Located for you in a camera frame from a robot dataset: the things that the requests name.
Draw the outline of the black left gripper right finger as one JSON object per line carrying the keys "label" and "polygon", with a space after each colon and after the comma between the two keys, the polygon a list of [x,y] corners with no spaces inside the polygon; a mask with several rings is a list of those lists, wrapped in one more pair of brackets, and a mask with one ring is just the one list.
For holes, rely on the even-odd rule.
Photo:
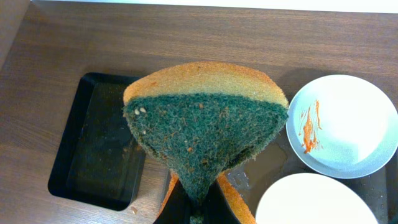
{"label": "black left gripper right finger", "polygon": [[204,224],[240,224],[221,190],[215,181],[203,202]]}

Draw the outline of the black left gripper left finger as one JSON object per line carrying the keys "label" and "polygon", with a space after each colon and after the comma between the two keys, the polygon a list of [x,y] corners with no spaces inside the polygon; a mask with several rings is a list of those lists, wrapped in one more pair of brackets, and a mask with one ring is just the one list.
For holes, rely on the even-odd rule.
{"label": "black left gripper left finger", "polygon": [[190,216],[190,199],[178,180],[154,224],[189,224]]}

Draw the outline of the orange green sponge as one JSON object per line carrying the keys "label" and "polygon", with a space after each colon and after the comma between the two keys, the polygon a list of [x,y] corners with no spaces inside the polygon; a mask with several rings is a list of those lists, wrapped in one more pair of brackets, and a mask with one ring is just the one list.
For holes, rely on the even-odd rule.
{"label": "orange green sponge", "polygon": [[172,173],[203,223],[202,205],[218,184],[234,217],[255,219],[225,176],[255,158],[286,124],[289,102],[265,73],[223,62],[191,62],[154,72],[123,93],[123,115],[143,150]]}

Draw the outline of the white plate with sauce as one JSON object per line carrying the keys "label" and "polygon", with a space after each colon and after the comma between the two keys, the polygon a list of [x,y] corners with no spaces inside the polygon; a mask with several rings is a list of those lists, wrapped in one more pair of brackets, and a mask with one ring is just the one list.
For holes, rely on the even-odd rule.
{"label": "white plate with sauce", "polygon": [[273,183],[257,206],[257,223],[377,223],[350,188],[320,174],[292,174]]}

